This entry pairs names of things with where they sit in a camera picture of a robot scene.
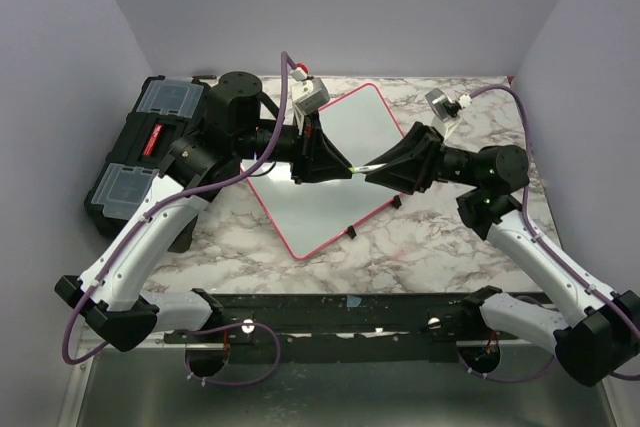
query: bolt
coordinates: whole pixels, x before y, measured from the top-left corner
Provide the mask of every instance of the bolt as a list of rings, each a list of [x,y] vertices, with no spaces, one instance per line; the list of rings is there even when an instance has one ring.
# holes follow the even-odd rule
[[[429,327],[429,329],[435,330],[435,329],[439,329],[440,327],[442,327],[442,323],[440,322],[439,318],[431,317],[429,319],[429,321],[427,322],[427,326]]]
[[[253,324],[253,320],[252,319],[245,319],[243,322],[243,324],[247,324],[247,325],[243,325],[242,326],[242,331],[249,335],[250,333],[252,333],[255,329],[255,327],[251,324]]]

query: white cable clip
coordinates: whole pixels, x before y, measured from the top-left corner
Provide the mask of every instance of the white cable clip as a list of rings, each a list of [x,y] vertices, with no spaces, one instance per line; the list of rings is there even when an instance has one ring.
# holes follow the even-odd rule
[[[458,104],[460,104],[460,107],[462,107],[463,109],[466,109],[467,107],[469,107],[471,105],[471,96],[469,94],[464,94],[461,95],[460,98],[458,99]]]

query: toolbox lid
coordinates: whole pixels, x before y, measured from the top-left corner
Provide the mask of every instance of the toolbox lid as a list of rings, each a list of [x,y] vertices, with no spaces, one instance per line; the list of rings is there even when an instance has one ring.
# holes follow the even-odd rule
[[[158,169],[109,164],[96,188],[92,204],[103,205],[105,217],[129,220],[147,194]]]
[[[152,80],[136,112],[193,117],[204,86],[183,80]]]

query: screw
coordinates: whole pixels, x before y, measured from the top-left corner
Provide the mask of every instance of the screw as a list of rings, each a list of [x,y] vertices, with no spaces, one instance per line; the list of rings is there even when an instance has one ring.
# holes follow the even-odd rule
[[[427,322],[427,326],[429,327],[429,329],[435,330],[435,329],[439,329],[440,327],[442,327],[442,323],[440,322],[439,318],[431,317],[429,319],[429,321]]]

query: red label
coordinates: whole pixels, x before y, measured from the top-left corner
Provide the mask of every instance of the red label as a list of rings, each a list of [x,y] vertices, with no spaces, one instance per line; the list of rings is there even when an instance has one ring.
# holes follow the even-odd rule
[[[151,155],[153,152],[153,148],[156,146],[156,142],[158,142],[158,137],[160,137],[160,132],[162,132],[162,128],[164,125],[156,124],[153,128],[153,132],[151,132],[151,136],[149,140],[147,140],[147,145],[144,146],[144,151],[142,155]]]

